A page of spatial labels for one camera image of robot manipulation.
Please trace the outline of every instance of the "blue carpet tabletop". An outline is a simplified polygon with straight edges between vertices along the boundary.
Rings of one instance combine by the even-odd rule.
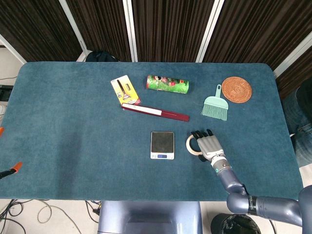
[[[189,92],[147,90],[148,74],[189,80]],[[184,113],[190,121],[123,110],[110,83],[123,75],[141,105]],[[250,83],[251,99],[227,101],[227,121],[202,116],[205,98],[230,76]],[[1,198],[226,200],[211,165],[185,147],[191,131],[207,128],[250,194],[297,199],[302,189],[266,64],[31,62],[19,72],[2,126],[0,171],[18,161],[23,167],[0,180]],[[174,160],[150,159],[152,131],[175,133]]]

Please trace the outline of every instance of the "woven coaster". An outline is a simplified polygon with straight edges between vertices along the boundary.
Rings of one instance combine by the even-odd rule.
[[[244,103],[252,96],[252,88],[241,77],[228,77],[222,83],[222,93],[232,102]]]

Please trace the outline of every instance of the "dark striped curtain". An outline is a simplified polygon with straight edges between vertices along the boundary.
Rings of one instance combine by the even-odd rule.
[[[28,62],[76,61],[82,52],[58,0],[2,0],[0,34]]]
[[[67,0],[79,31],[92,51],[131,61],[122,0]]]
[[[312,47],[276,79],[281,99],[287,97],[309,78],[312,78]]]
[[[225,0],[204,62],[263,62],[274,70],[311,31],[311,0]]]
[[[195,62],[213,0],[132,0],[138,61]]]

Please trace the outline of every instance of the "dustpan brush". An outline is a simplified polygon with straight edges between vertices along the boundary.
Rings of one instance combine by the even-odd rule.
[[[226,121],[228,116],[228,103],[226,100],[220,98],[221,85],[218,84],[216,88],[215,97],[208,97],[205,99],[203,110],[201,114],[204,116],[218,118]]]

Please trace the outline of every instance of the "black bag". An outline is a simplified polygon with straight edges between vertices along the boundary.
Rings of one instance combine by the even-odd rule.
[[[93,51],[88,54],[86,62],[118,62],[118,60],[106,51]]]
[[[242,214],[218,214],[211,222],[212,234],[261,234],[256,223]]]

